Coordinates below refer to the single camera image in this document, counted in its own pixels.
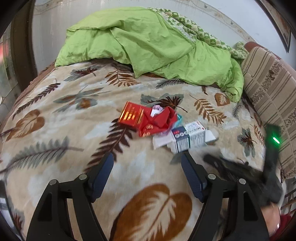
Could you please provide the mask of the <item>person's right hand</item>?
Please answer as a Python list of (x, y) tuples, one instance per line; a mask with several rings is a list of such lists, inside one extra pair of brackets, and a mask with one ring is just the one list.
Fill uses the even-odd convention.
[(280, 226), (280, 210), (277, 204), (271, 203), (261, 208), (268, 234), (272, 236), (276, 233)]

